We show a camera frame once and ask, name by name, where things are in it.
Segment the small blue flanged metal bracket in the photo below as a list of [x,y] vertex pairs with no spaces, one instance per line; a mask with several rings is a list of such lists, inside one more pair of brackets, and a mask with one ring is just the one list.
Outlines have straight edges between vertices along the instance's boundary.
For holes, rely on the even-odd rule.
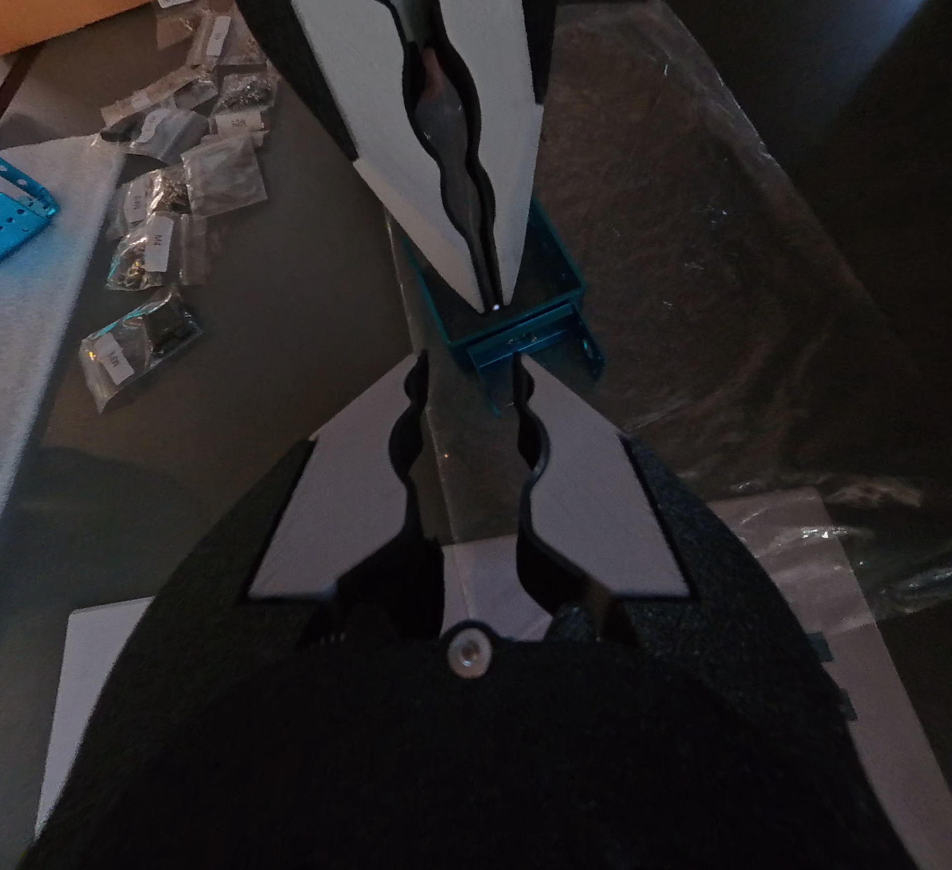
[[462,345],[464,361],[480,382],[487,407],[502,417],[513,401],[513,361],[536,355],[565,342],[575,345],[589,374],[601,377],[606,359],[579,301],[566,301],[510,318]]

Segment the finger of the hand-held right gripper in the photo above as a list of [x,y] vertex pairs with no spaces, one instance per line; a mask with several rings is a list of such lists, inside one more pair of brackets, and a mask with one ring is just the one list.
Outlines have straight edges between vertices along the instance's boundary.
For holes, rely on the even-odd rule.
[[440,0],[449,46],[475,91],[478,167],[492,197],[494,268],[512,302],[525,247],[541,133],[522,0]]
[[395,9],[385,0],[292,0],[292,7],[350,133],[356,171],[446,284],[482,314],[470,245],[411,121],[409,55]]

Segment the white paper under plate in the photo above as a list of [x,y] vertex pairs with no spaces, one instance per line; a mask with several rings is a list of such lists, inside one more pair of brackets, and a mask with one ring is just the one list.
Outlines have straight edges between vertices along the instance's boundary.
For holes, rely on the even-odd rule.
[[39,416],[125,156],[92,136],[2,151],[58,211],[1,263],[1,505]]

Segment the pile of small screw bags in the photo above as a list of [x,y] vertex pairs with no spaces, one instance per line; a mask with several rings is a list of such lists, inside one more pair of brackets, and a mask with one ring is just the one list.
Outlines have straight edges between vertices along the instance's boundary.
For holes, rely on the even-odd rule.
[[102,107],[93,139],[154,163],[118,185],[107,209],[104,287],[139,303],[80,343],[99,414],[200,338],[181,290],[208,281],[212,221],[268,198],[258,150],[281,79],[236,0],[152,0],[152,8],[157,48],[188,43],[184,61]]

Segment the clear plastic bag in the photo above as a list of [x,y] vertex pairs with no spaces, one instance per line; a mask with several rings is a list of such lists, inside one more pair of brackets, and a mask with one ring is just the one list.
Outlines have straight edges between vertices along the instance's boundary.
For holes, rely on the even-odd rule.
[[545,369],[707,502],[814,488],[879,620],[949,601],[949,425],[662,0],[558,9],[535,174],[605,357]]

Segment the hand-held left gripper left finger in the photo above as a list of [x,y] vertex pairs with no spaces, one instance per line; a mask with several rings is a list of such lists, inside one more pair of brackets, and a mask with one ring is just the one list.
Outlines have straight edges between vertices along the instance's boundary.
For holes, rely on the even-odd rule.
[[320,636],[371,610],[403,638],[439,637],[443,552],[424,532],[411,478],[428,386],[427,353],[409,355],[316,431],[250,601],[312,603]]

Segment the blue perforated metal plate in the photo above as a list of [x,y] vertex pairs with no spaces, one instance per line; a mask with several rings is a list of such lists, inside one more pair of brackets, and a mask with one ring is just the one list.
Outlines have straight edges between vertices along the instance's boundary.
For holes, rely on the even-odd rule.
[[48,228],[59,211],[44,186],[1,158],[1,260]]

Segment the white printed instruction sheet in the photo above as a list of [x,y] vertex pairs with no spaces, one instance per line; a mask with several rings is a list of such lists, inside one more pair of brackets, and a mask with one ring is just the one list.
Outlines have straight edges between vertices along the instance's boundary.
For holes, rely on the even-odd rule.
[[[902,770],[892,750],[890,660],[836,527],[812,487],[714,502],[714,512],[755,555],[782,592],[804,630],[822,634],[832,655],[831,675],[850,698],[856,721],[849,729],[870,781],[900,833]],[[541,610],[516,588],[516,538],[502,536],[446,548],[450,617],[498,621],[500,631],[541,636]],[[109,673],[151,598],[116,602],[72,612],[54,723],[47,754],[34,836],[39,837],[75,760],[89,718]]]

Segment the large blue metal U bracket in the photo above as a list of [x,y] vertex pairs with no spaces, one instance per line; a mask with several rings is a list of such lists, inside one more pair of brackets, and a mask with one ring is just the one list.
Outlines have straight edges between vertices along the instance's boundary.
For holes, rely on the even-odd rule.
[[432,265],[401,233],[411,269],[422,287],[424,302],[441,338],[459,364],[465,364],[462,345],[506,320],[566,301],[584,303],[586,284],[537,199],[530,203],[525,251],[510,305],[478,314],[439,276]]

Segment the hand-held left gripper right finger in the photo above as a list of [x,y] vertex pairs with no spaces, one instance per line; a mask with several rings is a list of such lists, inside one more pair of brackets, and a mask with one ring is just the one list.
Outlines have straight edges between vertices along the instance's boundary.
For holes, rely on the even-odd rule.
[[554,616],[622,602],[686,602],[669,531],[621,431],[527,355],[513,363],[521,490],[517,574]]

